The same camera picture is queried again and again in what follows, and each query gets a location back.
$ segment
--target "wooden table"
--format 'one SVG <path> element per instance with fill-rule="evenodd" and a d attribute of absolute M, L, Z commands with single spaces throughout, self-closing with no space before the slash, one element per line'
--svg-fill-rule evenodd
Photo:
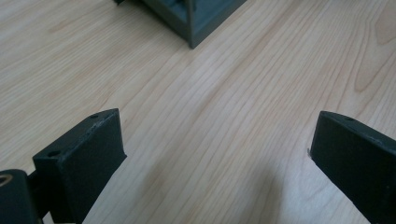
<path fill-rule="evenodd" d="M 320 110 L 396 138 L 395 21 L 248 0 L 190 50 L 136 1 L 3 0 L 0 168 L 117 107 L 128 158 L 85 223 L 367 223 L 307 149 Z"/>

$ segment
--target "wood grain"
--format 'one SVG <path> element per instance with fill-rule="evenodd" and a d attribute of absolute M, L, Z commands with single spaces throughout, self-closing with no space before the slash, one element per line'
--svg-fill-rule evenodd
<path fill-rule="evenodd" d="M 318 112 L 396 138 L 394 0 L 249 0 L 189 50 L 143 4 L 0 3 L 0 168 L 101 110 L 127 160 L 85 223 L 367 223 L 308 158 Z"/>

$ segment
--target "screw hole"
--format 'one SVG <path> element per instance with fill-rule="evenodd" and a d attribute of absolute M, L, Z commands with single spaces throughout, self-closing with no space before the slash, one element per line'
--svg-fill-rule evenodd
<path fill-rule="evenodd" d="M 48 156 L 50 158 L 55 158 L 55 157 L 58 157 L 59 154 L 61 154 L 61 151 L 51 151 Z"/>
<path fill-rule="evenodd" d="M 0 187 L 8 184 L 11 181 L 12 175 L 0 175 Z"/>

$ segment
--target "light wood surface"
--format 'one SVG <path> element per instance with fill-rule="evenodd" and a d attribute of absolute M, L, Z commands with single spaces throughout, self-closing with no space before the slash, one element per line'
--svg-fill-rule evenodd
<path fill-rule="evenodd" d="M 195 50 L 136 1 L 0 2 L 0 169 L 113 107 L 85 223 L 368 223 L 306 151 L 320 110 L 396 138 L 396 1 L 247 0 Z"/>

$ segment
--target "3d printed part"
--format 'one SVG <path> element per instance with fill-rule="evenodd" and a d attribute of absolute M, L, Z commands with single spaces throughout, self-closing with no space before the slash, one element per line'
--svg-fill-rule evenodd
<path fill-rule="evenodd" d="M 396 141 L 322 111 L 310 156 L 371 223 L 396 223 Z"/>
<path fill-rule="evenodd" d="M 82 223 L 126 158 L 118 109 L 84 119 L 33 156 L 36 170 L 0 173 L 0 222 Z"/>

